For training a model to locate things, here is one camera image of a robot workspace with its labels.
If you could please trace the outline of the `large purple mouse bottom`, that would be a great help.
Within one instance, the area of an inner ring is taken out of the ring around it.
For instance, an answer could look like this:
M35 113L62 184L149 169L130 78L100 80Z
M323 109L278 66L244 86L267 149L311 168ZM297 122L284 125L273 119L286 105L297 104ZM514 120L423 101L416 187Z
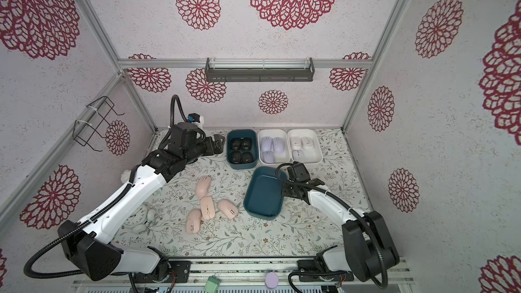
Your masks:
M281 137L273 138L273 151L277 154L283 154L285 152L285 141Z

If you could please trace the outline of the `pink mouse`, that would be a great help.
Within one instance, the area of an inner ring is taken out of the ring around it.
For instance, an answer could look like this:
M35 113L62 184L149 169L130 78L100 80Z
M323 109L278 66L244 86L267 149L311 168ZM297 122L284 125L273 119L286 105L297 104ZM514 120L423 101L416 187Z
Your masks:
M193 209L189 212L186 220L186 232L190 235L200 232L202 222L202 212L200 209Z
M210 176L202 176L198 179L198 183L195 187L195 195L197 198L202 199L208 195L208 190L212 184L212 178Z
M237 206L234 203L230 202L228 199L221 199L217 203L217 208L228 219L234 219L239 214Z
M213 219L216 215L213 198L210 196L205 196L200 199L200 210L202 212L202 218L205 221Z

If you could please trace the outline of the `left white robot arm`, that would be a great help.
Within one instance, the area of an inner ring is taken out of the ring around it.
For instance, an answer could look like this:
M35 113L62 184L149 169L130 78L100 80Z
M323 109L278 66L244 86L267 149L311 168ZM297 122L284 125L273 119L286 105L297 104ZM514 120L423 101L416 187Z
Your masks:
M83 229L62 243L66 258L93 281L112 274L141 273L163 281L170 273L169 258L158 249L114 244L120 227L154 192L198 158L224 151L225 138L215 134L175 156L165 149L152 151L131 171L130 180L78 222Z

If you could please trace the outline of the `pink mouse top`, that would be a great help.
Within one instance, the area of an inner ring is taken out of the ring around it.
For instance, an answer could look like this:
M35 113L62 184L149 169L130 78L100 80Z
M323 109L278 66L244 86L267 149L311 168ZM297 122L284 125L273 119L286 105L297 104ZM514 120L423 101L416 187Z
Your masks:
M197 198L202 199L208 195L208 190L212 184L212 178L210 176L202 176L198 179L198 183L195 187L195 195Z

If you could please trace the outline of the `white mouse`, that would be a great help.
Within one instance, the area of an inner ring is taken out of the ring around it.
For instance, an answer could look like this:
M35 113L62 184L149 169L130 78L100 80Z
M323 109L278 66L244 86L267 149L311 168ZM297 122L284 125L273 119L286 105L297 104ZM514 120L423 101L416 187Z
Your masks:
M302 140L298 136L290 137L290 147L293 151L302 149Z
M302 142L302 148L304 148L304 149L313 149L315 146L313 138L308 137L308 136L302 137L301 142Z
M305 153L303 150L297 149L292 151L293 160L296 162L305 162Z

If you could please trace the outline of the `black mouse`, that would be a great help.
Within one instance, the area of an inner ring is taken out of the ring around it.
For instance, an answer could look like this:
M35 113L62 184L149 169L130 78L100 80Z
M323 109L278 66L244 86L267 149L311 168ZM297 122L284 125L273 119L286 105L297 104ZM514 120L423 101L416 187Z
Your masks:
M240 164L242 161L242 154L239 151L233 151L229 156L229 161L232 164Z
M250 151L252 149L252 139L242 138L242 149L243 151Z
M233 138L230 142L230 149L232 151L240 151L242 149L242 139Z
M254 161L254 157L250 152L244 152L241 154L241 163L242 164L250 164Z

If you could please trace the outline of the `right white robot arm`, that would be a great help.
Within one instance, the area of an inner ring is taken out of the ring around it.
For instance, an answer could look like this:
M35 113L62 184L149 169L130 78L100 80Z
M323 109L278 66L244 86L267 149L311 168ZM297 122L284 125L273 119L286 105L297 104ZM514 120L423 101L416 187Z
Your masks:
M388 269L396 266L400 257L378 212L351 207L318 179L308 183L285 181L281 194L317 208L341 229L343 243L316 256L316 268L324 270L324 276L345 273L361 282L371 280L381 289L387 287Z

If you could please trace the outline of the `teal storage box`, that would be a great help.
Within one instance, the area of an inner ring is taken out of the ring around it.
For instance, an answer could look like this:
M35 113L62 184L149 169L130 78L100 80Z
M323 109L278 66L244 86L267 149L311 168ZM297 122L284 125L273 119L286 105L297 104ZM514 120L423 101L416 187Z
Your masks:
M248 185L244 198L244 209L255 218L272 221L282 211L284 197L283 183L275 175L275 168L257 168Z
M232 130L227 134L227 162L234 170L249 170L259 162L258 142L254 130Z

